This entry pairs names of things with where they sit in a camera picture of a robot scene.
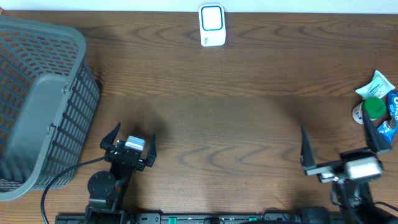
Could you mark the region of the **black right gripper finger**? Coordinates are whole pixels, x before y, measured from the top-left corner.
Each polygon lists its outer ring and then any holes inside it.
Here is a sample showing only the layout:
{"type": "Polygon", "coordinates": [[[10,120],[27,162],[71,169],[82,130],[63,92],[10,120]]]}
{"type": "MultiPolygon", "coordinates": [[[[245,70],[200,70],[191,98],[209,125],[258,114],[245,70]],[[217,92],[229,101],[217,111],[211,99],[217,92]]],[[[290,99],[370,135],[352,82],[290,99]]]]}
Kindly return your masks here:
{"type": "Polygon", "coordinates": [[[301,125],[302,133],[302,148],[300,153],[300,162],[304,170],[310,170],[316,168],[313,151],[308,138],[308,133],[304,125],[301,125]]]}
{"type": "Polygon", "coordinates": [[[361,109],[363,114],[363,125],[365,140],[368,148],[376,154],[384,154],[392,151],[392,146],[388,141],[378,132],[377,128],[371,121],[368,112],[365,108],[361,109]]]}

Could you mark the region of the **white mint tissue pack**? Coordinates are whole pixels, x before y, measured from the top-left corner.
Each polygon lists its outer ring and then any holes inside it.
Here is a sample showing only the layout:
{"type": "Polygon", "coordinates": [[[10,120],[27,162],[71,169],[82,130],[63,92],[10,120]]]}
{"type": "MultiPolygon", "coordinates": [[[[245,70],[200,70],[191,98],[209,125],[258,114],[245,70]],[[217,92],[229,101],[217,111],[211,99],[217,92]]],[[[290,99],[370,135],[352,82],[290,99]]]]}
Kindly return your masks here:
{"type": "Polygon", "coordinates": [[[381,99],[394,89],[395,86],[380,71],[376,70],[373,79],[367,85],[356,89],[355,92],[364,100],[370,97],[381,99]]]}

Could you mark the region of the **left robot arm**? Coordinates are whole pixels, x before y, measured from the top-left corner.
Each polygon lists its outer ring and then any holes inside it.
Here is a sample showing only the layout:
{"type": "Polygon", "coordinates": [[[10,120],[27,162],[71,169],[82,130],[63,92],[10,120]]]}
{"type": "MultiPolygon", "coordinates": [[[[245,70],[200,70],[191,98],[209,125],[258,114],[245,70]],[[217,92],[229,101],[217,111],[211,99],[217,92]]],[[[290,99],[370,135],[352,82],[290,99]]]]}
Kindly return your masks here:
{"type": "Polygon", "coordinates": [[[111,164],[109,171],[99,171],[88,181],[89,204],[85,209],[85,223],[133,223],[131,212],[122,209],[124,196],[133,173],[152,167],[157,158],[155,135],[152,136],[146,158],[142,153],[146,141],[129,136],[114,143],[121,125],[108,133],[100,142],[105,150],[104,160],[111,164]]]}

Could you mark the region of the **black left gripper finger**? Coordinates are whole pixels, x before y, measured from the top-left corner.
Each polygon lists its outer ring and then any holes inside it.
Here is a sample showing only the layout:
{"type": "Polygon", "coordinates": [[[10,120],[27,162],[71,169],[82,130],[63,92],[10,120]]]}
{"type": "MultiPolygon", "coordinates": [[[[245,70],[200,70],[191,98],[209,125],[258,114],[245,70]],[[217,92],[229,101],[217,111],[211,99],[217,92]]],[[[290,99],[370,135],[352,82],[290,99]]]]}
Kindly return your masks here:
{"type": "Polygon", "coordinates": [[[154,162],[157,158],[157,151],[156,151],[156,138],[155,134],[152,135],[152,141],[150,142],[150,147],[147,152],[147,157],[146,157],[146,166],[147,167],[152,167],[154,165],[154,162]]]}
{"type": "Polygon", "coordinates": [[[108,133],[100,142],[100,148],[104,150],[113,150],[116,148],[114,145],[114,140],[120,130],[121,123],[118,123],[115,128],[108,133]]]}

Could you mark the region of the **blue Oreo cookie pack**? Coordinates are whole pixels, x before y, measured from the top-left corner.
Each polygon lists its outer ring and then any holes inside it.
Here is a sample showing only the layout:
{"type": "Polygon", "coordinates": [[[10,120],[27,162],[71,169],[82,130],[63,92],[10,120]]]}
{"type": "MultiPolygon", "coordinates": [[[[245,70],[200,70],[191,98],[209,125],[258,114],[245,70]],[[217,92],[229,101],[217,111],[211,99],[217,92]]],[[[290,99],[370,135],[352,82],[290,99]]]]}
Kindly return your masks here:
{"type": "Polygon", "coordinates": [[[378,132],[392,144],[397,132],[397,91],[392,90],[387,94],[387,110],[389,119],[383,121],[378,127],[378,132]]]}

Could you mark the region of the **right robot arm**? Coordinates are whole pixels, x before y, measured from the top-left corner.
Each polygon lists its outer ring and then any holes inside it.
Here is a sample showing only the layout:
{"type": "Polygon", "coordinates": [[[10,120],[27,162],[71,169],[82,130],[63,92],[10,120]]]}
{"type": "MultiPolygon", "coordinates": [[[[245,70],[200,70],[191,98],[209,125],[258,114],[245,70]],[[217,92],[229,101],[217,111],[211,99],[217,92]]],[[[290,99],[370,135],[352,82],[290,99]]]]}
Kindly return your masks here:
{"type": "Polygon", "coordinates": [[[397,223],[397,216],[377,207],[369,183],[384,170],[378,155],[392,151],[391,145],[380,135],[366,110],[363,128],[367,146],[340,154],[336,161],[317,164],[305,127],[301,127],[300,161],[306,175],[315,175],[321,183],[332,183],[337,206],[345,223],[397,223]]]}

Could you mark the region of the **grey plastic mesh basket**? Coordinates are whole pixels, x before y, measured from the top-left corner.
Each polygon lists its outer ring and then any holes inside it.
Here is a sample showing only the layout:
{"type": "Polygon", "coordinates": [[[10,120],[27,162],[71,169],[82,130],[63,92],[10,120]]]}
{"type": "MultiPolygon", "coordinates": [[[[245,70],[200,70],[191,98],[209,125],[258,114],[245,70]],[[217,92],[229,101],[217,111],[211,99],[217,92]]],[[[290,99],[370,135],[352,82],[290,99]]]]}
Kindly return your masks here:
{"type": "Polygon", "coordinates": [[[76,29],[1,18],[1,200],[74,177],[100,89],[76,29]]]}

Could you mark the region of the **green lid white jar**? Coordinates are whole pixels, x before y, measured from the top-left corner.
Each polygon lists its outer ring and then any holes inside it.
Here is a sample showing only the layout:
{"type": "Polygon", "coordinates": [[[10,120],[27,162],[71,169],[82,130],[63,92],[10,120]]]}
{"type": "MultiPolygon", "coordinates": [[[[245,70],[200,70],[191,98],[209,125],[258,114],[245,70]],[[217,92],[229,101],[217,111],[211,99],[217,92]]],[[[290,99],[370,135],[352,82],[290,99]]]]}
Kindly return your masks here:
{"type": "Polygon", "coordinates": [[[358,106],[353,108],[352,116],[353,119],[359,123],[363,123],[363,110],[365,110],[371,120],[379,119],[386,114],[387,108],[385,102],[376,97],[370,97],[360,103],[358,106]]]}

